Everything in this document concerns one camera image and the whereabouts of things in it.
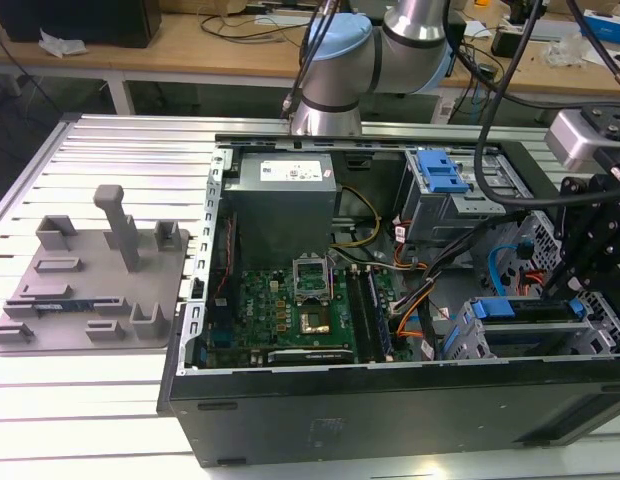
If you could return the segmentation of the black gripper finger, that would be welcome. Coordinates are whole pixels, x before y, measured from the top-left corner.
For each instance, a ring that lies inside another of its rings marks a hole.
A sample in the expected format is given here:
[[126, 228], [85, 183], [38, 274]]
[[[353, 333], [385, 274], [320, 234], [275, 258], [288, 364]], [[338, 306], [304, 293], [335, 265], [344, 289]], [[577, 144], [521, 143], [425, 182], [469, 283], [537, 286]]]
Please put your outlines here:
[[589, 207], [588, 225], [584, 228], [589, 266], [586, 270], [567, 270], [560, 256], [558, 216], [554, 236], [560, 242], [559, 263], [545, 281], [543, 296], [550, 299], [569, 299], [582, 290], [620, 290], [620, 213], [612, 206], [601, 210]]
[[[561, 197], [583, 196], [590, 193], [591, 178], [568, 176], [561, 182]], [[588, 225], [588, 206], [563, 206], [558, 215], [558, 238], [561, 240], [560, 256], [567, 270], [586, 270], [589, 266], [587, 240], [584, 228]]]

